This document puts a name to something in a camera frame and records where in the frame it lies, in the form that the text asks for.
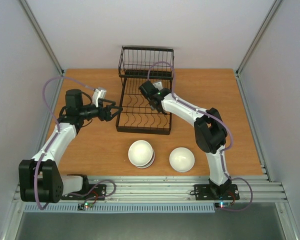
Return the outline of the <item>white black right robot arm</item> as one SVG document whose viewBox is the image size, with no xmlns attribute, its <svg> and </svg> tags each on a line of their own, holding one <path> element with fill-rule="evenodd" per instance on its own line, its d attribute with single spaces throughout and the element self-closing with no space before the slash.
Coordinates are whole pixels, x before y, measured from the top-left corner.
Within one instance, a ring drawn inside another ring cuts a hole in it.
<svg viewBox="0 0 300 240">
<path fill-rule="evenodd" d="M 214 199 L 224 197 L 232 184 L 226 167 L 225 149 L 227 127 L 217 109 L 195 106 L 163 88 L 160 82 L 149 80 L 139 90 L 150 107 L 159 113 L 171 113 L 185 120 L 194 128 L 195 142 L 206 154 L 209 167 L 209 189 Z"/>
</svg>

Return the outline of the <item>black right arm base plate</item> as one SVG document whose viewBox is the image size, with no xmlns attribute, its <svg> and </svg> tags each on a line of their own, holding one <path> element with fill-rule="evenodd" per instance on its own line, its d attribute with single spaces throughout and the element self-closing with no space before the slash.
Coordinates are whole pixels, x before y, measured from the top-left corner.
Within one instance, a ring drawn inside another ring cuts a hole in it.
<svg viewBox="0 0 300 240">
<path fill-rule="evenodd" d="M 237 201 L 240 199 L 238 186 L 231 184 L 221 196 L 213 195 L 209 184 L 195 184 L 193 186 L 196 201 Z"/>
</svg>

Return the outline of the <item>orange bowl white inside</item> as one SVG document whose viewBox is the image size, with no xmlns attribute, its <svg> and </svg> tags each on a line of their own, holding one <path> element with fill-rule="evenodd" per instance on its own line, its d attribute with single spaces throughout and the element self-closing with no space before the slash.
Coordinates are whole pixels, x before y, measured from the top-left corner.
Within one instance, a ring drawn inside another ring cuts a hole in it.
<svg viewBox="0 0 300 240">
<path fill-rule="evenodd" d="M 128 159 L 139 169 L 148 168 L 155 160 L 155 151 L 145 140 L 135 141 L 128 149 Z"/>
</svg>

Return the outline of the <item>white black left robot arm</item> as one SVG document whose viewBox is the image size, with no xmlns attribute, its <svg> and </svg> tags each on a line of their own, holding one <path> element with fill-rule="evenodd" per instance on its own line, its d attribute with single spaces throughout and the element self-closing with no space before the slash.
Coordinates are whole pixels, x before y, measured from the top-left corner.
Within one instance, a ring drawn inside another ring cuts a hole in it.
<svg viewBox="0 0 300 240">
<path fill-rule="evenodd" d="M 84 104 L 85 92 L 70 89 L 65 94 L 65 106 L 51 136 L 43 147 L 29 160 L 18 166 L 20 198 L 24 202 L 57 203 L 63 196 L 86 199 L 92 189 L 84 174 L 61 175 L 59 162 L 67 147 L 83 128 L 85 121 L 98 118 L 109 122 L 122 112 L 112 100 L 105 98 L 106 90 L 96 88 L 90 103 Z"/>
</svg>

